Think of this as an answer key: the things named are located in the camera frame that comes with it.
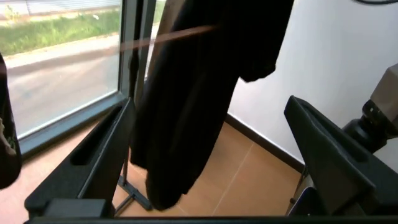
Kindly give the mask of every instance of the tile floor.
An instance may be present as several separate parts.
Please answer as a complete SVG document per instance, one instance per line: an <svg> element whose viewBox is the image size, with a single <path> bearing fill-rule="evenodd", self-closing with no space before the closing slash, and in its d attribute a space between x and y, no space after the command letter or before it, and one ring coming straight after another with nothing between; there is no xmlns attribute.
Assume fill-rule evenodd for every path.
<svg viewBox="0 0 398 224"><path fill-rule="evenodd" d="M92 126L52 147L22 168L18 181L0 191L0 223L27 220L24 199L84 138ZM129 164L128 181L144 195L143 169ZM250 216L284 215L300 174L224 124L201 177L180 202L165 212L147 212L133 202L119 214L128 216ZM113 203L127 196L117 187Z"/></svg>

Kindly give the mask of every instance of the black cloth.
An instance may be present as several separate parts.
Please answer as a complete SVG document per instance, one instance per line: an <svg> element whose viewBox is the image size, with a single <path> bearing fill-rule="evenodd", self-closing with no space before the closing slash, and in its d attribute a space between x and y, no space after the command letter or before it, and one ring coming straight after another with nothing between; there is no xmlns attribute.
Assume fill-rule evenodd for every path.
<svg viewBox="0 0 398 224"><path fill-rule="evenodd" d="M131 162L147 169L156 209L175 205L201 174L239 77L275 70L293 0L186 0L172 31L216 29L167 42L137 105Z"/></svg>
<svg viewBox="0 0 398 224"><path fill-rule="evenodd" d="M7 68L0 54L0 189L11 185L22 166L21 152L7 86Z"/></svg>

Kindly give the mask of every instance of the grass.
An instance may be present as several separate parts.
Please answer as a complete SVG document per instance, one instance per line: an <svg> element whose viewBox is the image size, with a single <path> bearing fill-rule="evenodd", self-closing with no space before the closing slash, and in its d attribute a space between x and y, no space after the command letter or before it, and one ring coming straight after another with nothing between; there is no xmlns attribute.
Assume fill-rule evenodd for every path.
<svg viewBox="0 0 398 224"><path fill-rule="evenodd" d="M160 22L165 1L157 1L154 23ZM120 30L120 12L82 14L73 19L61 17L0 27L0 52L3 56L28 52L76 40L111 34Z"/></svg>

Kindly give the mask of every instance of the black baseboard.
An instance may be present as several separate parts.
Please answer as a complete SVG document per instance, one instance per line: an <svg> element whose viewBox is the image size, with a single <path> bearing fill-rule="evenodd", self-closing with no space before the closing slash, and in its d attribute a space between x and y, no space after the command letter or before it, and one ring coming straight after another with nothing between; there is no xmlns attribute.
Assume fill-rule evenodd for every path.
<svg viewBox="0 0 398 224"><path fill-rule="evenodd" d="M235 119L230 114L227 114L225 122L227 122L234 129L238 130L267 151L269 151L272 155L276 156L278 159L284 161L287 165L297 170L297 172L301 173L304 170L304 165L300 161L296 160L278 146L258 135L255 131Z"/></svg>

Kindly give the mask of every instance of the wall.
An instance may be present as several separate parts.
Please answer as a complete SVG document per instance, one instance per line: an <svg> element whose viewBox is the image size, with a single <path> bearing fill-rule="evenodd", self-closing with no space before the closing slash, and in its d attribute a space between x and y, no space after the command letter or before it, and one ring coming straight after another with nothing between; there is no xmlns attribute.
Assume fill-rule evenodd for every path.
<svg viewBox="0 0 398 224"><path fill-rule="evenodd" d="M229 113L302 162L283 114L289 96L340 127L360 117L386 68L398 63L397 24L398 4L296 0L277 70L254 83L240 80ZM398 141L377 156L398 170Z"/></svg>

